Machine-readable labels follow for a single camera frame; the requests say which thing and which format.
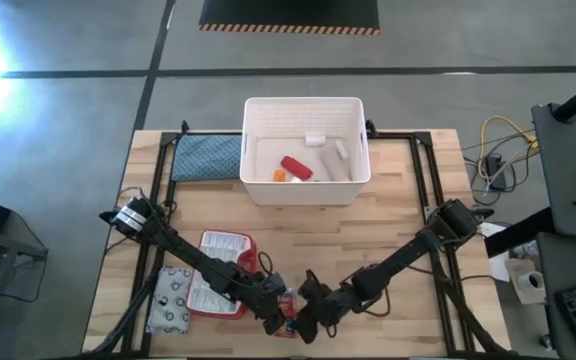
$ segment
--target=white patterned cloth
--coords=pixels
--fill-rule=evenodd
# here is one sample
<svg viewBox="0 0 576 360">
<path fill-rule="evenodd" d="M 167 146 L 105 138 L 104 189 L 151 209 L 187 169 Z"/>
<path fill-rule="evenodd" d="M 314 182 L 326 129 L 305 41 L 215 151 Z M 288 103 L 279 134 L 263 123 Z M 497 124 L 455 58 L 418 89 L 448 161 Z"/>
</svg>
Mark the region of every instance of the white patterned cloth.
<svg viewBox="0 0 576 360">
<path fill-rule="evenodd" d="M 186 308 L 192 270 L 164 266 L 152 299 L 146 332 L 151 334 L 185 334 L 190 313 Z"/>
</svg>

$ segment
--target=wooden table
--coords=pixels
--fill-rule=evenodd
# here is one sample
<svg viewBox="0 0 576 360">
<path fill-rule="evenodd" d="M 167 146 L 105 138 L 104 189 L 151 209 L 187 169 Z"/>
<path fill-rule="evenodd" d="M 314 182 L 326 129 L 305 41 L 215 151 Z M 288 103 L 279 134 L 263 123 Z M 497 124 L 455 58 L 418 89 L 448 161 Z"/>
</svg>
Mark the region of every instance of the wooden table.
<svg viewBox="0 0 576 360">
<path fill-rule="evenodd" d="M 431 133 L 445 198 L 458 198 L 471 205 L 472 195 L 456 131 L 431 130 Z M 160 131 L 135 133 L 122 188 L 141 186 L 149 193 L 160 134 Z M 370 159 L 372 179 L 350 206 L 258 207 L 238 180 L 183 183 L 175 189 L 179 209 L 171 225 L 195 245 L 204 229 L 250 234 L 258 249 L 272 257 L 275 270 L 288 287 L 298 287 L 305 279 L 305 270 L 312 269 L 322 282 L 336 288 L 342 278 L 357 268 L 379 262 L 404 245 L 423 225 L 409 144 L 371 140 Z M 170 161 L 169 157 L 160 200 L 165 196 Z M 423 165 L 427 188 L 432 189 L 427 163 Z M 129 193 L 122 195 L 119 202 L 125 202 L 130 196 Z M 113 231 L 110 243 L 120 238 L 120 234 Z M 136 243 L 125 242 L 106 256 L 84 349 L 99 344 L 125 310 L 138 249 Z M 462 277 L 490 274 L 481 238 L 473 238 L 457 254 Z M 165 264 L 187 267 L 169 254 Z M 430 269 L 428 256 L 414 265 Z M 162 357 L 445 355 L 432 277 L 405 270 L 392 279 L 388 289 L 392 300 L 389 316 L 374 318 L 351 313 L 338 326 L 334 339 L 329 339 L 323 331 L 310 345 L 299 339 L 270 337 L 250 312 L 238 321 L 194 316 L 188 335 L 153 336 L 150 354 Z M 464 291 L 468 305 L 484 328 L 500 345 L 510 348 L 493 281 L 468 280 L 464 282 Z M 375 312 L 384 309 L 383 299 L 371 308 Z M 451 308 L 451 317 L 455 337 L 460 340 L 454 308 Z M 142 314 L 135 330 L 138 338 L 143 318 Z"/>
</svg>

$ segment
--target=blue cloth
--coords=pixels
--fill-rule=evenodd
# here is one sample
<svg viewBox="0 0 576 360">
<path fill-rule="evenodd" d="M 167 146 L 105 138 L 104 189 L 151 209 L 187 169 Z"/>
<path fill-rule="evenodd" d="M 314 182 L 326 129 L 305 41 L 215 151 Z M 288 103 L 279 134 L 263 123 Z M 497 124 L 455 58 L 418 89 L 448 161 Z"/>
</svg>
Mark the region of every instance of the blue cloth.
<svg viewBox="0 0 576 360">
<path fill-rule="evenodd" d="M 175 151 L 174 181 L 239 178 L 241 135 L 183 135 Z"/>
</svg>

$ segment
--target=white plastic bin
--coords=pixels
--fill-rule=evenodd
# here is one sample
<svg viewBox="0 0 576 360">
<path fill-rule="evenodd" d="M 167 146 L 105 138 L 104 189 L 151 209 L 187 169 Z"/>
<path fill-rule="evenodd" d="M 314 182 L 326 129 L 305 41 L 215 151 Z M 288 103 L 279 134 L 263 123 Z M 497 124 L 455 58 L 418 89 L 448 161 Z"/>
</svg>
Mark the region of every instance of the white plastic bin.
<svg viewBox="0 0 576 360">
<path fill-rule="evenodd" d="M 319 147 L 306 135 L 342 140 L 351 158 L 351 181 L 332 182 Z M 302 183 L 272 182 L 281 159 L 291 156 L 313 170 Z M 241 142 L 241 181 L 257 205 L 348 205 L 370 180 L 364 110 L 357 98 L 250 98 Z"/>
</svg>

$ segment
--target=concrete floor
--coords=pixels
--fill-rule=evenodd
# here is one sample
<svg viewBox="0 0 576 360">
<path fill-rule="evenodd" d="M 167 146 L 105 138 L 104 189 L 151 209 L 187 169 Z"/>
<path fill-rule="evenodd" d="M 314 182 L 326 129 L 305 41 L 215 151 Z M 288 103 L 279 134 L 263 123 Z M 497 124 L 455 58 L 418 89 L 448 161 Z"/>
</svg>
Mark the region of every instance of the concrete floor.
<svg viewBox="0 0 576 360">
<path fill-rule="evenodd" d="M 146 70 L 165 3 L 0 0 L 0 71 Z M 161 68 L 559 66 L 558 73 L 162 78 L 144 127 L 187 120 L 193 129 L 237 129 L 252 96 L 356 96 L 380 128 L 455 128 L 469 146 L 479 143 L 486 117 L 502 114 L 530 129 L 532 105 L 576 92 L 576 0 L 379 6 L 383 35 L 369 38 L 199 32 L 201 2 L 178 1 Z M 7 344 L 0 359 L 79 351 L 108 235 L 97 214 L 115 202 L 144 83 L 0 79 L 0 204 L 24 216 L 50 248 L 39 300 L 0 300 Z M 487 136 L 511 133 L 492 123 Z M 521 146 L 517 140 L 500 152 L 511 156 Z M 465 155 L 476 158 L 477 150 Z M 512 223 L 546 206 L 539 158 L 529 165 L 529 180 L 493 206 L 494 220 Z M 517 171 L 523 178 L 523 167 Z M 39 275 L 29 271 L 36 274 L 11 283 L 11 293 L 28 294 Z M 536 344 L 546 332 L 543 310 L 521 307 L 499 288 L 513 348 L 543 355 Z"/>
</svg>

